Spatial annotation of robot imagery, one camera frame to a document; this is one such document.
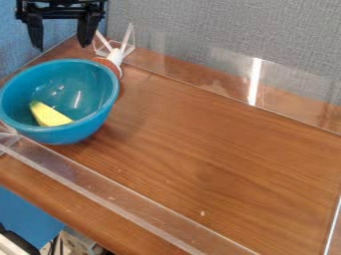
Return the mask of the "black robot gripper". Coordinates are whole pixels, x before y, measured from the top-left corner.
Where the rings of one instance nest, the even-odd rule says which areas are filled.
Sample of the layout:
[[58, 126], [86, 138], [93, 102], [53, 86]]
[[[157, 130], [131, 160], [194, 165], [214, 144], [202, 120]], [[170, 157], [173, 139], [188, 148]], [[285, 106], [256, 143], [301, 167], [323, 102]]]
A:
[[78, 19], [78, 40], [83, 48], [93, 43], [109, 0], [16, 0], [15, 16], [27, 20], [34, 47], [43, 50], [43, 19]]

